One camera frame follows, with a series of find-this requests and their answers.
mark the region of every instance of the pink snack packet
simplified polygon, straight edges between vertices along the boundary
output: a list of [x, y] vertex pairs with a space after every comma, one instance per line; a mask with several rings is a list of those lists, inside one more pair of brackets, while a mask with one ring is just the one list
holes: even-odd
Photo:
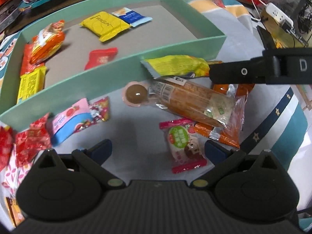
[[173, 156], [173, 173], [192, 170], [207, 165], [194, 131], [193, 121], [187, 118], [161, 122], [165, 140]]

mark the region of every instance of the pink candy wrapper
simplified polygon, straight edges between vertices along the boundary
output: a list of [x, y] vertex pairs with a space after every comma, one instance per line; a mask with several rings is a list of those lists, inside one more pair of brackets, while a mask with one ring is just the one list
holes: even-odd
[[16, 167], [15, 160], [16, 148], [14, 146], [11, 153], [9, 165], [7, 166], [7, 169], [4, 173], [4, 181], [1, 183], [2, 186], [10, 193], [11, 198], [15, 197], [17, 188], [31, 169], [34, 162], [32, 161], [29, 164], [18, 168]]

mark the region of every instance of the snack package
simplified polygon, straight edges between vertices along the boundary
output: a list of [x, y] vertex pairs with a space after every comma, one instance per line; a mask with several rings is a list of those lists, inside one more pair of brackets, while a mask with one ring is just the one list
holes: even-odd
[[100, 123], [101, 121], [107, 121], [109, 115], [109, 98], [105, 97], [98, 101], [93, 102], [89, 106], [94, 123]]
[[0, 127], [0, 171], [8, 165], [12, 147], [12, 128]]
[[238, 137], [230, 136], [224, 131], [215, 129], [213, 126], [197, 122], [194, 126], [194, 130], [196, 133], [199, 133], [202, 136], [208, 137], [210, 139], [216, 140], [222, 144], [233, 146], [238, 149], [240, 148]]
[[30, 64], [41, 63], [60, 49], [65, 39], [65, 33], [62, 32], [64, 24], [64, 20], [49, 24], [37, 36], [32, 38], [34, 43]]
[[161, 122], [159, 128], [164, 131], [165, 139], [174, 158], [173, 173], [192, 170], [207, 165], [196, 137], [193, 121], [179, 119]]
[[37, 68], [29, 74], [22, 75], [18, 90], [17, 104], [41, 91], [44, 87], [45, 76], [46, 66]]
[[245, 98], [245, 96], [236, 98], [235, 106], [226, 129], [212, 127], [198, 122], [195, 124], [194, 130], [210, 139], [240, 148], [239, 134], [244, 122]]
[[188, 78], [209, 76], [209, 64], [221, 61], [205, 61], [189, 55], [168, 55], [141, 61], [154, 79], [161, 76], [183, 76]]
[[77, 133], [83, 129], [86, 129], [97, 123], [107, 121], [109, 119], [109, 99], [108, 97], [102, 98], [89, 105], [90, 113], [92, 116], [91, 122], [86, 121], [80, 127], [78, 127], [74, 133]]
[[89, 61], [85, 66], [84, 70], [97, 67], [112, 61], [118, 53], [117, 47], [104, 49], [104, 50], [93, 50], [89, 53]]
[[21, 209], [19, 208], [15, 198], [5, 197], [5, 204], [9, 212], [10, 219], [15, 227], [25, 220]]
[[235, 89], [234, 84], [215, 84], [213, 85], [213, 90], [224, 95], [231, 95], [235, 97], [247, 96], [255, 86], [254, 83], [250, 84], [239, 84]]
[[16, 167], [29, 164], [40, 150], [51, 148], [50, 135], [46, 129], [49, 113], [29, 125], [29, 129], [15, 136]]
[[130, 10], [126, 7], [123, 7], [122, 9], [115, 11], [112, 14], [122, 19], [126, 23], [130, 24], [132, 27], [137, 27], [141, 24], [144, 24], [153, 20], [153, 18], [151, 17], [144, 17], [141, 14], [133, 10]]
[[99, 40], [102, 42], [130, 28], [130, 25], [126, 22], [104, 11], [83, 20], [80, 25], [98, 35], [100, 37]]
[[32, 56], [32, 48], [34, 44], [26, 44], [24, 48], [24, 56], [23, 56], [23, 62], [21, 64], [21, 73], [20, 75], [29, 74], [33, 72], [36, 68], [40, 68], [44, 66], [44, 62], [39, 64], [30, 64], [30, 58]]
[[214, 127], [228, 126], [235, 99], [188, 80], [178, 83], [155, 80], [151, 88], [173, 113]]
[[84, 128], [89, 127], [92, 120], [93, 117], [86, 98], [79, 100], [70, 108], [59, 113], [52, 121], [51, 133], [53, 135], [53, 146], [59, 145], [65, 141], [82, 126], [84, 126]]
[[14, 145], [9, 165], [4, 173], [4, 181], [1, 183], [2, 186], [9, 192], [11, 198], [14, 198], [16, 195], [16, 191], [24, 180], [25, 176], [30, 171], [32, 165], [34, 163], [34, 159], [26, 165], [22, 167], [16, 166], [16, 146]]

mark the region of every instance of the yellow-green snack wrapper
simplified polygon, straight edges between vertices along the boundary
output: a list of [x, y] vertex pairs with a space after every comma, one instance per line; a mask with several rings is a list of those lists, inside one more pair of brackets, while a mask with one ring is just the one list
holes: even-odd
[[221, 61], [207, 62], [203, 58], [189, 55], [168, 55], [161, 58], [141, 61], [154, 79], [161, 76], [184, 76], [189, 78], [209, 76], [209, 64]]
[[83, 20], [80, 25], [98, 35], [100, 37], [99, 40], [102, 42], [107, 41], [115, 37], [118, 33], [130, 28], [130, 25], [123, 20], [104, 11], [96, 13], [92, 17]]

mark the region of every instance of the yellow snack package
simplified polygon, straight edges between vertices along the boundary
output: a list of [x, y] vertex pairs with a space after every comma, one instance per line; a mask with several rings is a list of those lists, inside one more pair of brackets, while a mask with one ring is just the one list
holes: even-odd
[[43, 89], [45, 75], [46, 66], [42, 66], [29, 74], [21, 76], [17, 104]]
[[21, 213], [21, 209], [19, 208], [16, 199], [5, 197], [5, 204], [9, 211], [11, 222], [14, 224], [15, 227], [17, 227], [21, 222], [24, 221], [24, 216]]
[[102, 42], [107, 41], [115, 37], [118, 33], [130, 28], [130, 25], [125, 21], [104, 11], [83, 20], [80, 25], [98, 35]]
[[189, 78], [209, 76], [209, 64], [222, 62], [207, 62], [203, 58], [189, 55], [168, 55], [161, 58], [145, 59], [141, 63], [154, 79], [157, 79], [161, 76], [184, 76]]

